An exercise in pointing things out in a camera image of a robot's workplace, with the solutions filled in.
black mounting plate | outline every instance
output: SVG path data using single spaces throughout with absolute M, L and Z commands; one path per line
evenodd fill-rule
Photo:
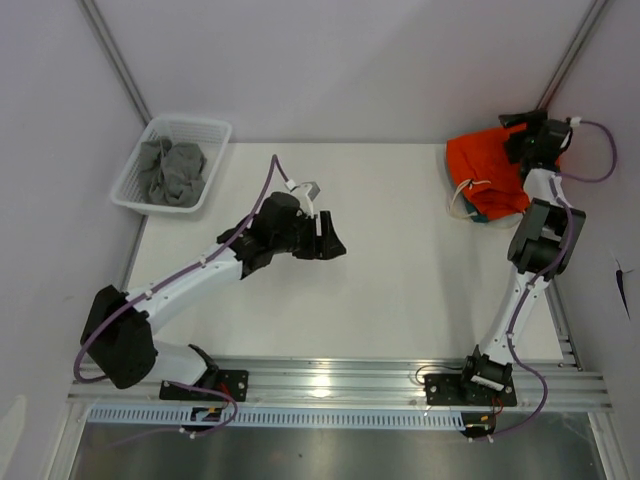
M 423 376 L 424 389 L 427 394 L 427 405 L 434 407 L 492 407 L 492 399 L 499 397 L 505 407 L 518 405 L 513 380 L 502 392 L 488 387 L 478 386 L 473 392 L 465 392 L 460 388 L 459 373 L 428 373 Z
M 247 399 L 249 389 L 249 372 L 247 370 L 218 370 L 216 372 L 215 386 L 211 390 L 224 392 L 221 384 L 227 387 L 231 397 L 236 402 L 244 402 Z M 192 392 L 184 388 L 176 387 L 170 383 L 162 382 L 160 387 L 160 400 L 179 400 L 185 402 L 220 402 L 220 397 L 208 393 Z

white table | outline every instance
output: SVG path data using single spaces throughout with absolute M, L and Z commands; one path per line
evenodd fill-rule
M 219 355 L 462 358 L 490 327 L 507 285 L 514 229 L 455 220 L 442 145 L 231 144 L 203 209 L 151 216 L 130 286 L 195 258 L 243 218 L 277 153 L 298 182 L 315 180 L 346 256 L 274 258 L 242 282 L 211 292 L 158 338 Z M 272 189 L 283 188 L 274 176 Z M 525 360 L 562 353 L 546 299 L 519 345 Z

white plastic basket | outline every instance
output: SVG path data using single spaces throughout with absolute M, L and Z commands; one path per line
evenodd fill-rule
M 209 193 L 230 136 L 231 125 L 221 120 L 185 115 L 159 115 L 155 117 L 144 129 L 124 170 L 111 189 L 111 201 L 116 205 L 132 208 L 143 215 L 195 212 L 202 206 L 207 193 Z M 192 207 L 154 205 L 144 200 L 138 184 L 140 144 L 159 137 L 168 137 L 174 144 L 177 142 L 197 143 L 207 159 L 202 172 L 202 178 L 205 180 L 204 190 L 202 190 L 198 203 Z

gray floor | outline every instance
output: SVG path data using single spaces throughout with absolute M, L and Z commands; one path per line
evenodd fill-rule
M 503 415 L 499 427 L 521 418 Z M 605 479 L 583 414 L 544 414 L 493 445 L 447 432 L 228 428 L 194 441 L 169 432 L 104 448 L 147 428 L 88 425 L 71 478 Z

orange fabric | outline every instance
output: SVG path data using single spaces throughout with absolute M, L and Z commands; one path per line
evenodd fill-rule
M 491 181 L 462 190 L 465 198 L 489 220 L 522 213 L 529 206 L 518 173 L 520 166 L 509 163 L 502 145 L 510 133 L 521 128 L 492 128 L 447 142 L 447 164 L 456 187 L 468 179 Z

